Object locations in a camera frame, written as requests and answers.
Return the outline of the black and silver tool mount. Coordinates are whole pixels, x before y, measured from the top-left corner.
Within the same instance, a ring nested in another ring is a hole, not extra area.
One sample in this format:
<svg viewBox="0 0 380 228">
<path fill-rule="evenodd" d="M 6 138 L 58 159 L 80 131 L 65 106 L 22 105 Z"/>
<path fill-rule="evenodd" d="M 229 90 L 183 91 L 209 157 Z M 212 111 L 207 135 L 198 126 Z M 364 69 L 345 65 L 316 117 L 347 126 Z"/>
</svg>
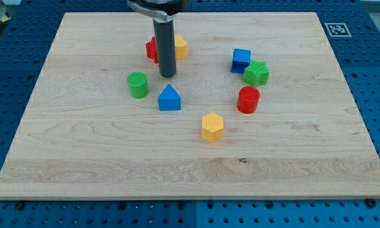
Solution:
<svg viewBox="0 0 380 228">
<path fill-rule="evenodd" d="M 183 12 L 188 0 L 128 0 L 133 11 L 148 16 L 158 23 L 171 22 L 176 14 Z"/>
</svg>

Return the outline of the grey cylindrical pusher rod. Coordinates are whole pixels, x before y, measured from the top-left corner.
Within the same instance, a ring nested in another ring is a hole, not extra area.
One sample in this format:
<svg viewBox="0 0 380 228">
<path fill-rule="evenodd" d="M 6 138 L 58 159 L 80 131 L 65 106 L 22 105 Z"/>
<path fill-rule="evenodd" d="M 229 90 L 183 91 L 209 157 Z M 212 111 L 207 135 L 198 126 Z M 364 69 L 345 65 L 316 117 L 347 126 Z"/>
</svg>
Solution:
<svg viewBox="0 0 380 228">
<path fill-rule="evenodd" d="M 158 53 L 159 72 L 162 77 L 173 77 L 176 74 L 174 21 L 153 21 L 156 49 Z"/>
</svg>

